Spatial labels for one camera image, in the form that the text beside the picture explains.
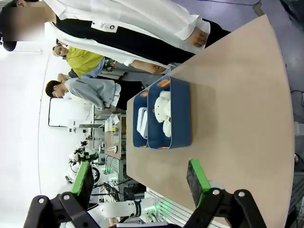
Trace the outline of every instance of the floor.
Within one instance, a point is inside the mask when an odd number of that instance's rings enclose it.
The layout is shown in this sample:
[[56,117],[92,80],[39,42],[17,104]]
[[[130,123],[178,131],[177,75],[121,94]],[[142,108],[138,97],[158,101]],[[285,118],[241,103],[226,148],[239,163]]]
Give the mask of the floor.
[[[190,12],[200,14],[203,18],[212,20],[223,29],[234,31],[242,25],[258,17],[251,6],[240,6],[225,3],[198,1],[198,0],[173,0],[186,7]],[[227,0],[229,2],[254,4],[257,0]],[[287,13],[279,0],[262,0],[261,10],[267,14],[273,26],[281,47],[290,89],[304,91],[304,31],[300,30],[288,18]],[[151,84],[159,76],[148,74],[130,74],[126,80],[142,80]],[[302,93],[292,93],[294,120],[304,123],[304,107],[301,104]],[[295,151],[304,157],[304,137],[295,140]]]

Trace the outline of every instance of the white jacket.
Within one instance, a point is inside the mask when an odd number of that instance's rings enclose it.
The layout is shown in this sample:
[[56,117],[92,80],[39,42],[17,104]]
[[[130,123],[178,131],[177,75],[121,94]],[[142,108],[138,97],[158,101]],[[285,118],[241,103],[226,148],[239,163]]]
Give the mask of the white jacket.
[[[185,40],[195,27],[210,33],[210,24],[199,15],[191,15],[180,5],[170,0],[45,0],[45,3],[60,19],[80,19],[93,21],[92,27],[104,24],[100,30],[113,32],[110,26],[131,29],[154,38],[161,39],[177,48],[198,53],[198,48]],[[70,36],[52,25],[57,38],[79,49],[88,50],[116,61],[130,65],[134,60],[154,63],[167,67],[132,53],[109,47],[91,39]]]

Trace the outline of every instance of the plush toy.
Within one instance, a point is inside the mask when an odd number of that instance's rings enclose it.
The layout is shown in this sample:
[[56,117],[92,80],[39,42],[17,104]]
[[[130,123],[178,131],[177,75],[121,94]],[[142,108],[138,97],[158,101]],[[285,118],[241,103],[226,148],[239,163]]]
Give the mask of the plush toy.
[[163,123],[162,130],[167,137],[171,137],[171,92],[161,91],[154,105],[154,114],[159,123]]

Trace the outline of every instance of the brown table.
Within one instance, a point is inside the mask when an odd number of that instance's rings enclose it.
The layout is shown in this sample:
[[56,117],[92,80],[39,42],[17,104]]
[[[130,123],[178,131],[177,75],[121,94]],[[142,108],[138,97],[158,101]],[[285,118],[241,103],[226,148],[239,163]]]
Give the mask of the brown table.
[[[110,155],[114,158],[121,159],[122,158],[122,134],[126,133],[126,117],[123,114],[117,114],[119,117],[119,123],[116,124],[115,126],[117,127],[118,130],[118,142],[117,143],[112,143],[111,142],[111,134],[112,132],[105,132],[104,133],[104,141],[105,141],[105,149],[104,153],[107,155]],[[108,151],[109,147],[117,146],[118,150],[116,153],[114,151]]]
[[186,171],[189,158],[198,158],[208,179],[228,192],[251,191],[268,228],[284,227],[293,182],[293,116],[285,65],[267,16],[170,75],[190,82],[192,145],[168,151],[134,148],[131,99],[127,174],[193,210]]

